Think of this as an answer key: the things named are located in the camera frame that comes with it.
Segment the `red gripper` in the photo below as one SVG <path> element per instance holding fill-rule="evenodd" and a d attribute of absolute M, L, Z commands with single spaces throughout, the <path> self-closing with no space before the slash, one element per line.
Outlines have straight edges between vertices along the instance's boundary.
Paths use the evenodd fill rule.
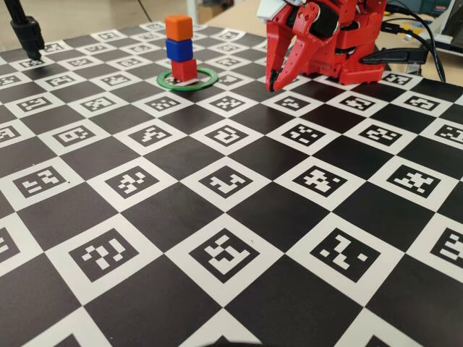
<path fill-rule="evenodd" d="M 267 90 L 274 92 L 292 82 L 321 47 L 319 38 L 330 38 L 338 26 L 338 12 L 324 2 L 282 4 L 266 20 Z"/>

